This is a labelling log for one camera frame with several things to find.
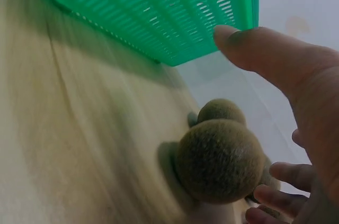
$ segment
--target white wall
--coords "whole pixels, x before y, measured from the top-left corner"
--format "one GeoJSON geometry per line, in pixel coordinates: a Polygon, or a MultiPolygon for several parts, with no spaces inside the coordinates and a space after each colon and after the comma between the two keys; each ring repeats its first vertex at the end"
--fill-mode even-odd
{"type": "MultiPolygon", "coordinates": [[[[339,0],[260,0],[260,25],[339,49],[338,9],[339,0]]],[[[296,123],[287,99],[266,80],[236,68],[219,52],[178,70],[200,106],[219,97],[237,103],[272,161],[309,163],[291,140],[296,123]]],[[[283,190],[296,192],[287,185],[283,190]]]]}

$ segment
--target fuzzy round fruit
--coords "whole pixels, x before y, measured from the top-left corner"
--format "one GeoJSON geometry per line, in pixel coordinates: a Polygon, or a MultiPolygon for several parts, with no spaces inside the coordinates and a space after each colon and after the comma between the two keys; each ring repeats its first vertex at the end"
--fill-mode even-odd
{"type": "Polygon", "coordinates": [[[180,141],[176,171],[182,185],[196,199],[231,203],[257,186],[264,154],[242,124],[225,119],[194,126],[180,141]]]}
{"type": "Polygon", "coordinates": [[[208,102],[199,112],[198,123],[212,119],[228,119],[246,125],[240,108],[232,101],[218,98],[208,102]]]}
{"type": "MultiPolygon", "coordinates": [[[[268,156],[265,155],[264,171],[262,173],[262,176],[260,178],[258,185],[265,184],[273,189],[280,190],[281,182],[275,179],[270,174],[271,165],[272,165],[271,160],[268,158],[268,156]]],[[[260,202],[254,197],[253,192],[250,195],[248,195],[247,198],[252,200],[255,203],[260,204],[260,202]]]]}

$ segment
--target fingernail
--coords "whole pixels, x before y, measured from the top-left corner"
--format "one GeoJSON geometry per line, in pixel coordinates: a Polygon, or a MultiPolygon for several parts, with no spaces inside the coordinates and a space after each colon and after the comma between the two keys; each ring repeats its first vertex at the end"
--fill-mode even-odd
{"type": "Polygon", "coordinates": [[[299,137],[299,130],[295,129],[294,132],[292,132],[292,139],[295,137],[299,137]]]}
{"type": "Polygon", "coordinates": [[[272,171],[274,172],[276,168],[278,168],[278,170],[280,170],[280,167],[285,166],[285,165],[286,165],[285,162],[275,162],[275,163],[273,163],[269,168],[270,174],[272,174],[272,171]]]}
{"type": "Polygon", "coordinates": [[[291,165],[293,165],[293,164],[287,163],[287,162],[275,162],[271,165],[271,167],[272,166],[291,166],[291,165]]]}
{"type": "Polygon", "coordinates": [[[232,26],[228,25],[217,25],[214,28],[214,40],[217,47],[220,45],[227,45],[235,43],[240,36],[240,31],[232,26]]]}

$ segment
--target table surface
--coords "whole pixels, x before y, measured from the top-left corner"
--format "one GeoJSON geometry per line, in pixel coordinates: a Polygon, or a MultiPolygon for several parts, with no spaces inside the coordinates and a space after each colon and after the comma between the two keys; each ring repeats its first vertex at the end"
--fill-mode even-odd
{"type": "Polygon", "coordinates": [[[197,205],[169,153],[197,104],[177,71],[49,0],[0,0],[0,219],[17,223],[240,223],[197,205]]]}

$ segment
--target green plastic basket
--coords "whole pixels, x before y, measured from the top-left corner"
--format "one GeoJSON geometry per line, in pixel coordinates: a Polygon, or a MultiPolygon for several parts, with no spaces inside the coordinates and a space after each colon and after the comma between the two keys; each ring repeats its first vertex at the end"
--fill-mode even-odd
{"type": "Polygon", "coordinates": [[[258,0],[55,0],[138,52],[176,66],[217,50],[213,28],[258,25],[258,0]]]}

